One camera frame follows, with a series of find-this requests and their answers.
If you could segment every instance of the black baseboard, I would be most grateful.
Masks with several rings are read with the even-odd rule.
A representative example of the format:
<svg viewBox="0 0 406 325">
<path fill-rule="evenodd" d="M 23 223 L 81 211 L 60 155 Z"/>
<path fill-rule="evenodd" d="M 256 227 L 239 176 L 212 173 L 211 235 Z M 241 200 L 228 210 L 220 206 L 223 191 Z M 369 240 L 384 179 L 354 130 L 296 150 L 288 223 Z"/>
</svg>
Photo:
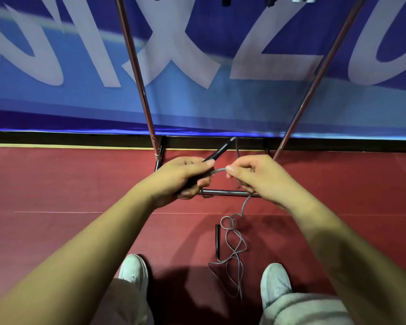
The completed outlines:
<svg viewBox="0 0 406 325">
<path fill-rule="evenodd" d="M 226 139 L 226 137 L 164 136 L 163 145 L 165 148 L 171 149 L 217 149 Z M 281 138 L 240 138 L 239 148 L 265 150 L 266 145 L 271 151 L 275 151 L 280 142 Z M 19 131 L 0 131 L 0 143 L 135 148 L 152 147 L 150 137 L 146 135 Z M 285 150 L 406 153 L 406 140 L 291 138 Z"/>
</svg>

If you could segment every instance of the white sneaker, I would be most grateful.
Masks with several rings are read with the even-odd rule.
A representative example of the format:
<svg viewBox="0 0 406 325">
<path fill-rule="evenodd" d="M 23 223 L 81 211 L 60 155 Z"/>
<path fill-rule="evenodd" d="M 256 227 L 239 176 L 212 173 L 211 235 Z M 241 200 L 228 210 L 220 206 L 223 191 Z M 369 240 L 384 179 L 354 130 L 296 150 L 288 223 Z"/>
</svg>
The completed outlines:
<svg viewBox="0 0 406 325">
<path fill-rule="evenodd" d="M 284 294 L 292 293 L 286 269 L 279 263 L 271 263 L 261 277 L 260 294 L 263 310 Z"/>
<path fill-rule="evenodd" d="M 144 260 L 137 254 L 130 254 L 120 266 L 119 278 L 134 284 L 145 297 L 148 293 L 149 275 Z"/>
</svg>

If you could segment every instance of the left hand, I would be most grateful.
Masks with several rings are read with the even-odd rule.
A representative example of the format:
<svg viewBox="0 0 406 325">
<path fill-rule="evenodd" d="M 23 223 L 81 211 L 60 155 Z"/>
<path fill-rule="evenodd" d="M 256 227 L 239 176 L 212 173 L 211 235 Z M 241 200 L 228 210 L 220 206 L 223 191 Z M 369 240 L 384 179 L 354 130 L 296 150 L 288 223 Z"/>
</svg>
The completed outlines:
<svg viewBox="0 0 406 325">
<path fill-rule="evenodd" d="M 178 157 L 165 163 L 158 171 L 141 181 L 138 186 L 148 192 L 154 208 L 163 207 L 176 198 L 191 199 L 201 188 L 210 184 L 210 176 L 197 181 L 197 185 L 176 193 L 186 184 L 190 177 L 209 170 L 215 161 L 203 162 L 201 157 Z"/>
</svg>

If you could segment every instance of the pant leg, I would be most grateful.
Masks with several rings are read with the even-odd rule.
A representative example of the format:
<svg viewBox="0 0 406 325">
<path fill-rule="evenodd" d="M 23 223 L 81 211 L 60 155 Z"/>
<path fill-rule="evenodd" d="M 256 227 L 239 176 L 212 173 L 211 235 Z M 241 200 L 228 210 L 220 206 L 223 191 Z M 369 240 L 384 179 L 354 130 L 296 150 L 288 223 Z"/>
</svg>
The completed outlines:
<svg viewBox="0 0 406 325">
<path fill-rule="evenodd" d="M 341 300 L 332 295 L 289 293 L 263 311 L 260 325 L 354 325 Z"/>
<path fill-rule="evenodd" d="M 153 325 L 145 296 L 130 282 L 114 278 L 90 325 Z"/>
</svg>

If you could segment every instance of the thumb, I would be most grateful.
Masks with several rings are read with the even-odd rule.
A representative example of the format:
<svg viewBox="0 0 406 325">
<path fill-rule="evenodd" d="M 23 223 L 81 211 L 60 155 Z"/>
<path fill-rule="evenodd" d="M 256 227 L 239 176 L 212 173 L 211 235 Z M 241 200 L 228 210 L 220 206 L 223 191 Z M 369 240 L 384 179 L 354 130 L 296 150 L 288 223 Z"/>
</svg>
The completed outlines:
<svg viewBox="0 0 406 325">
<path fill-rule="evenodd" d="M 184 166 L 185 177 L 190 178 L 197 174 L 205 173 L 207 170 L 211 169 L 214 164 L 215 161 L 213 159 L 201 163 L 187 164 Z"/>
<path fill-rule="evenodd" d="M 253 187 L 253 183 L 255 180 L 254 173 L 248 171 L 248 169 L 241 168 L 240 166 L 228 165 L 226 166 L 226 172 L 235 177 L 236 179 L 243 181 L 247 185 Z"/>
</svg>

